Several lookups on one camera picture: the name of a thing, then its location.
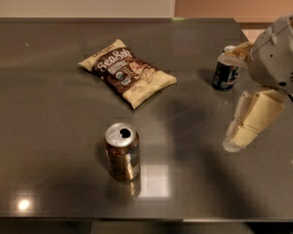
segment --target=brown snack bag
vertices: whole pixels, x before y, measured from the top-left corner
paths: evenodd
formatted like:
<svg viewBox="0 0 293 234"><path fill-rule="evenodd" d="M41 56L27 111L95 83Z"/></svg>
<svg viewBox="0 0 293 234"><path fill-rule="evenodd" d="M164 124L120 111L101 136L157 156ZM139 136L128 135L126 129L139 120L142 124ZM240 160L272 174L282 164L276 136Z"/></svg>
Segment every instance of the brown snack bag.
<svg viewBox="0 0 293 234"><path fill-rule="evenodd" d="M155 92L177 82L174 76L137 59L119 39L79 64L101 77L134 109Z"/></svg>

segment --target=food packet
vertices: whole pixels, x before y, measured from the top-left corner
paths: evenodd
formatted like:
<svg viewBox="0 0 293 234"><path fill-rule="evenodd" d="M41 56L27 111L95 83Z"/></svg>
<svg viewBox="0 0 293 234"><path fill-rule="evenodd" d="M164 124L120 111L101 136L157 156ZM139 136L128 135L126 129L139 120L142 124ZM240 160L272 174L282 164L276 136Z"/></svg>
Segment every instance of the food packet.
<svg viewBox="0 0 293 234"><path fill-rule="evenodd" d="M79 64L101 77L134 109L155 92L177 82L174 76L137 59L119 39Z"/></svg>

